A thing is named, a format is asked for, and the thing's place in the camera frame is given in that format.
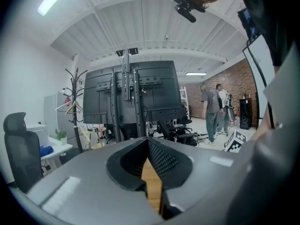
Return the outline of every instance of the white desk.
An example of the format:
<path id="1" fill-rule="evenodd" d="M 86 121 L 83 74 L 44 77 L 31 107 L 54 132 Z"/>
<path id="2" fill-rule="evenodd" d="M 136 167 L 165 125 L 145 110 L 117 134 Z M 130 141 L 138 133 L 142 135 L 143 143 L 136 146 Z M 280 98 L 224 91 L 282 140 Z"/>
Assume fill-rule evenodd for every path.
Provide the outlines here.
<path id="1" fill-rule="evenodd" d="M 73 145 L 71 144 L 61 145 L 60 141 L 54 138 L 48 137 L 48 139 L 49 139 L 48 146 L 52 146 L 54 151 L 46 156 L 41 157 L 41 161 L 47 160 L 51 169 L 55 170 L 61 166 L 59 155 L 65 151 L 70 150 L 73 147 Z"/>

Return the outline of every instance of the whiteboard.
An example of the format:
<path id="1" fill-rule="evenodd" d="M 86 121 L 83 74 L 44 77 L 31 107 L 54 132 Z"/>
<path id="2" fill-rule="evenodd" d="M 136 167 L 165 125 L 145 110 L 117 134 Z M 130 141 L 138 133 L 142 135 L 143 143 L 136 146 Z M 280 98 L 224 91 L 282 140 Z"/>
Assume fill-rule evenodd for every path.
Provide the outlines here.
<path id="1" fill-rule="evenodd" d="M 259 64 L 262 73 L 265 77 L 267 85 L 273 80 L 275 73 L 273 68 L 273 62 L 270 55 L 270 50 L 268 48 L 268 45 L 266 44 L 266 41 L 264 40 L 263 36 L 260 36 L 257 40 L 255 40 L 250 46 L 249 46 L 253 56 L 255 57 L 257 63 Z M 254 81 L 256 84 L 257 94 L 258 94 L 258 109 L 259 109 L 259 118 L 262 118 L 265 110 L 268 105 L 267 98 L 265 97 L 263 91 L 264 91 L 264 84 L 263 79 L 248 51 L 246 48 L 244 51 L 244 54 L 248 60 L 248 63 L 251 67 Z"/>

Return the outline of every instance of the gray pants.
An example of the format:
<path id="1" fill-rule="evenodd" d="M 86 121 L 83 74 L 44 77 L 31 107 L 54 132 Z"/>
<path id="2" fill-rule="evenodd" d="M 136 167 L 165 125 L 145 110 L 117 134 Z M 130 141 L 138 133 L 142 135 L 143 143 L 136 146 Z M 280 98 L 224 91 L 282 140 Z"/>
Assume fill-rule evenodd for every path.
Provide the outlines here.
<path id="1" fill-rule="evenodd" d="M 216 134 L 217 124 L 218 124 L 219 112 L 206 114 L 206 130 L 208 134 L 208 139 L 213 142 L 214 135 Z"/>
<path id="2" fill-rule="evenodd" d="M 228 133 L 228 125 L 229 125 L 229 113 L 228 107 L 225 106 L 223 108 L 224 115 L 219 115 L 219 125 L 217 127 L 217 132 L 221 132 L 222 128 L 224 127 L 224 132 Z"/>

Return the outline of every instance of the coat rack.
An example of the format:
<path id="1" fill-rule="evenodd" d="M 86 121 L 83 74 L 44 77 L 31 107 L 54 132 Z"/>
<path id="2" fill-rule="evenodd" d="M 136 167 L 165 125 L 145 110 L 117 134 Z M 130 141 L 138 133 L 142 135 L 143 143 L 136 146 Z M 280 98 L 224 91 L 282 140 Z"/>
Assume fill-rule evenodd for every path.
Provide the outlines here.
<path id="1" fill-rule="evenodd" d="M 88 70 L 85 70 L 83 73 L 81 73 L 79 76 L 77 76 L 78 75 L 78 68 L 77 68 L 76 73 L 75 73 L 75 77 L 70 73 L 71 76 L 72 76 L 72 78 L 71 78 L 72 89 L 69 89 L 69 88 L 67 88 L 67 89 L 70 90 L 72 92 L 72 94 L 71 95 L 64 94 L 64 95 L 67 96 L 67 97 L 72 97 L 72 104 L 74 104 L 77 97 L 79 97 L 83 94 L 83 93 L 81 93 L 81 94 L 78 95 L 78 92 L 80 92 L 84 88 L 77 90 L 77 82 L 78 82 L 79 77 L 82 74 L 86 73 L 87 71 Z M 73 121 L 70 121 L 70 122 L 72 122 L 74 124 L 75 137 L 76 137 L 76 142 L 77 142 L 77 145 L 78 145 L 79 152 L 83 153 L 83 147 L 82 147 L 81 142 L 80 142 L 79 131 L 78 131 L 78 126 L 77 126 L 77 122 L 82 122 L 82 121 L 77 120 L 76 106 L 73 107 Z"/>

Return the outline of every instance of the head-mounted camera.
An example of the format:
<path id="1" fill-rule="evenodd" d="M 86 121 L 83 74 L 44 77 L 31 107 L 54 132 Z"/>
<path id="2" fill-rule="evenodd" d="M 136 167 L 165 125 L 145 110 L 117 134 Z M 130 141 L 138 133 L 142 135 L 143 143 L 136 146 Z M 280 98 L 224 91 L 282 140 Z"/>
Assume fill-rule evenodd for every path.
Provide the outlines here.
<path id="1" fill-rule="evenodd" d="M 188 0 L 174 0 L 178 4 L 175 6 L 175 10 L 186 19 L 188 19 L 191 23 L 196 22 L 196 18 L 191 14 L 193 9 L 205 13 L 205 9 L 208 7 L 207 4 L 203 7 L 199 7 L 195 3 Z"/>

